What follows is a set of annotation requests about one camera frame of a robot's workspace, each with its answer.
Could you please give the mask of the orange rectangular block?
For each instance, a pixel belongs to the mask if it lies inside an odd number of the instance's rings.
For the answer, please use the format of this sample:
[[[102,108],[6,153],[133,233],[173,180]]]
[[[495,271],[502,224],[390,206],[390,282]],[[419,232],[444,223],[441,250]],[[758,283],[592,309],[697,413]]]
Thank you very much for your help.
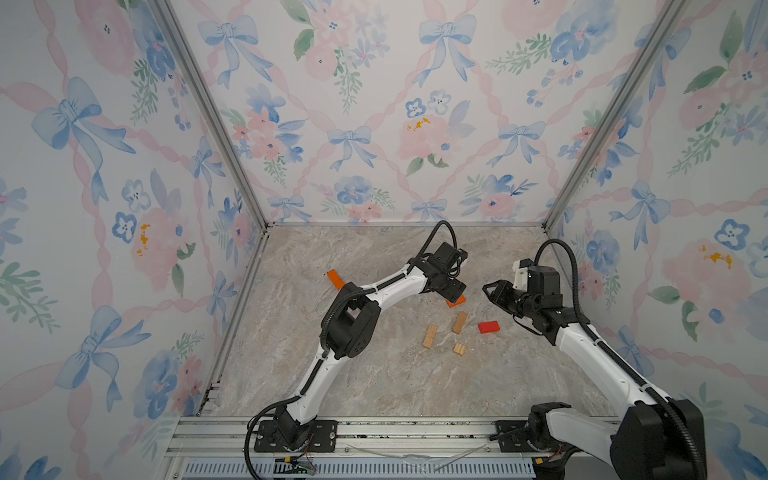
[[[456,301],[446,301],[446,304],[449,308],[454,308],[456,306],[462,305],[466,302],[466,297],[464,295],[461,295]]]

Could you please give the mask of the long natural wood block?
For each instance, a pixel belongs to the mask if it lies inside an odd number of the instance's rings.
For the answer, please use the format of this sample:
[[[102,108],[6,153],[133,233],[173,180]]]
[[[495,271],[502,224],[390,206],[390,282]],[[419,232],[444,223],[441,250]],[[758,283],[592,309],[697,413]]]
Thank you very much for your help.
[[[428,325],[427,331],[422,343],[424,348],[431,349],[433,347],[437,332],[438,332],[438,327],[435,324]]]

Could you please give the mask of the small orange block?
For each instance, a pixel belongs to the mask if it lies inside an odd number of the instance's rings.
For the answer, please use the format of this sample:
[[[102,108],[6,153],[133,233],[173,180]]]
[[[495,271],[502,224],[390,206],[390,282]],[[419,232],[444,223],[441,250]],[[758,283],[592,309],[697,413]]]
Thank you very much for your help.
[[[330,270],[326,273],[327,278],[331,281],[337,290],[341,290],[345,283],[341,279],[340,275],[335,270]]]

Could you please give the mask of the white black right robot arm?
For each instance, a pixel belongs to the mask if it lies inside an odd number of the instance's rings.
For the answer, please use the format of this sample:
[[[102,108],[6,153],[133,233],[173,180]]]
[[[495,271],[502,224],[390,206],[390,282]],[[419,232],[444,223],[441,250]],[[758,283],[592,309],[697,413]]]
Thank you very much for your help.
[[[621,479],[704,479],[705,426],[691,401],[674,399],[643,377],[611,348],[576,307],[566,307],[558,272],[525,259],[514,281],[482,288],[501,310],[531,320],[543,336],[573,360],[610,402],[617,422],[597,420],[564,402],[532,406],[525,426],[498,430],[500,445],[525,442],[538,451],[560,450],[553,469],[573,451],[610,465]]]

